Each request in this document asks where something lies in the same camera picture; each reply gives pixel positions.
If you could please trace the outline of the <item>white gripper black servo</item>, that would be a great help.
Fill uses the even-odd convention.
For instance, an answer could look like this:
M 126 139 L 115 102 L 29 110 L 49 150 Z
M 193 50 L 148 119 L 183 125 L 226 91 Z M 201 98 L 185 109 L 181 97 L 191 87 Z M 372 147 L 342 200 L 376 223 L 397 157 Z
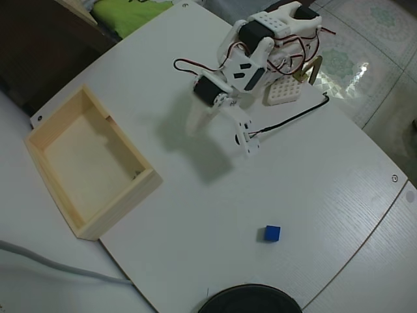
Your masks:
M 186 133 L 194 136 L 207 127 L 220 109 L 237 106 L 237 90 L 228 84 L 221 70 L 202 70 L 194 82 L 194 96 L 186 120 Z

